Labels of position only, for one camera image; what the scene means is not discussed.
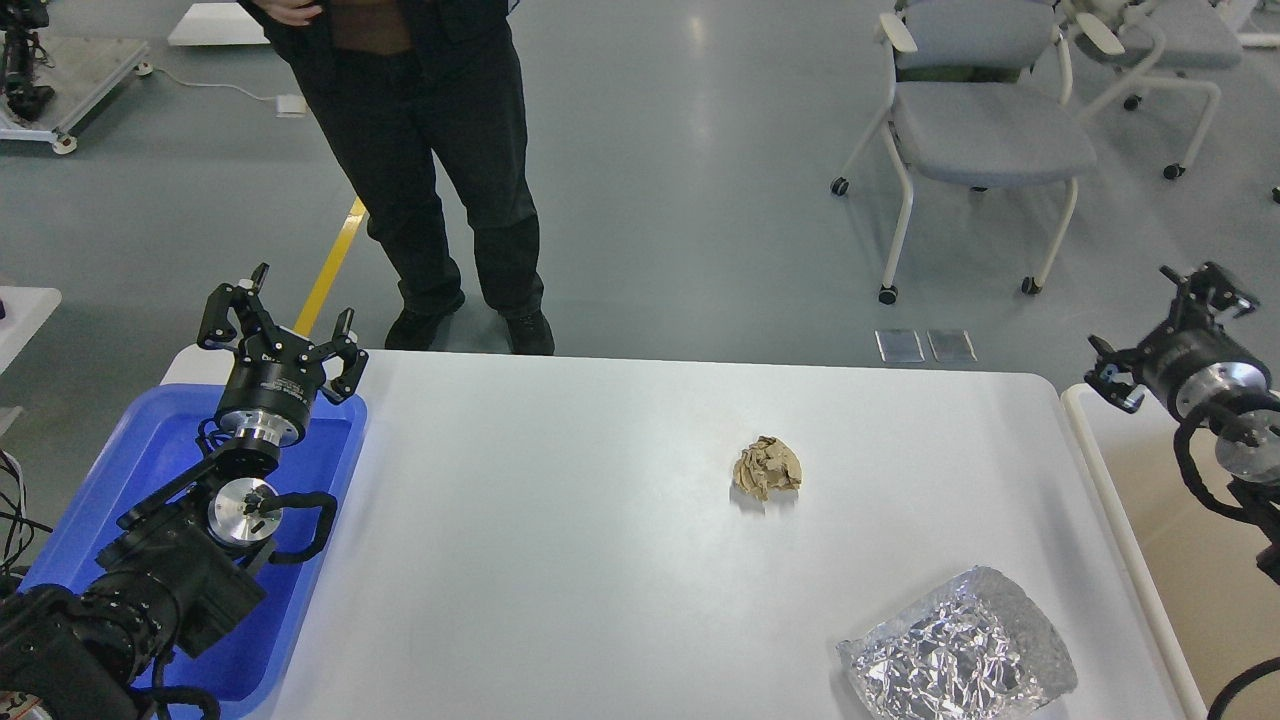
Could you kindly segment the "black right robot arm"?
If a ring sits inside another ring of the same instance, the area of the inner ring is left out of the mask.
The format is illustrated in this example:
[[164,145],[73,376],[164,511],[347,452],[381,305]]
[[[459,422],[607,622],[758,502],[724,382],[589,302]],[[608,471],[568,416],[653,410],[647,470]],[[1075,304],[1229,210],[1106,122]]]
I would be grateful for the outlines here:
[[1167,315],[1062,396],[1140,609],[1189,719],[1275,719],[1277,375],[1233,340],[1260,309],[1217,263],[1172,282]]

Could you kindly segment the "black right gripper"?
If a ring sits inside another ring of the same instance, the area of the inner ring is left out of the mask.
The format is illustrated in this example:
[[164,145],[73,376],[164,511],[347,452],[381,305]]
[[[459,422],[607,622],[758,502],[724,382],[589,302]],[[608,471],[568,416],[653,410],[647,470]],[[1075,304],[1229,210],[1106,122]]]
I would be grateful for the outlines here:
[[1162,265],[1160,273],[1176,288],[1166,324],[1132,348],[1115,348],[1089,334],[1096,360],[1085,383],[1126,414],[1138,413],[1149,388],[1179,421],[1220,395],[1271,391],[1270,369],[1222,331],[1224,313],[1231,319],[1251,315],[1261,307],[1258,296],[1217,263],[1203,263],[1185,275]]

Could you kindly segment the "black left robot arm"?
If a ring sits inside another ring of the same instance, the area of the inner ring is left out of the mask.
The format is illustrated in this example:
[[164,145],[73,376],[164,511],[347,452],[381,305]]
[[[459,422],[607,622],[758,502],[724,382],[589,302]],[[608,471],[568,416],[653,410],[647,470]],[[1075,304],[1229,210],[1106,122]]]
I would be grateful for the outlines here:
[[169,685],[177,653],[197,659],[268,597],[266,566],[320,555],[339,501],[324,488],[270,484],[282,452],[307,434],[317,397],[356,395],[369,361],[346,309],[328,342],[276,324],[261,301],[269,265],[218,286],[197,334],[233,365],[196,428],[201,456],[125,510],[82,592],[40,584],[3,602],[3,693],[41,719],[166,719],[174,705],[219,719],[218,698]]

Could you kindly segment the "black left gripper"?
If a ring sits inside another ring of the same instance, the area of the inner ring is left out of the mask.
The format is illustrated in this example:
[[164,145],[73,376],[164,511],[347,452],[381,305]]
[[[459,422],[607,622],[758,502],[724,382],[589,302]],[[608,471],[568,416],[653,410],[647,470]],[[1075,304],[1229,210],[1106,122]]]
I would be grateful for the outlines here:
[[273,340],[273,319],[260,299],[269,269],[259,264],[250,278],[223,283],[209,295],[197,346],[236,350],[215,411],[218,429],[291,447],[305,438],[317,396],[333,405],[355,397],[369,352],[352,331],[353,307],[339,314],[325,343],[293,332]]

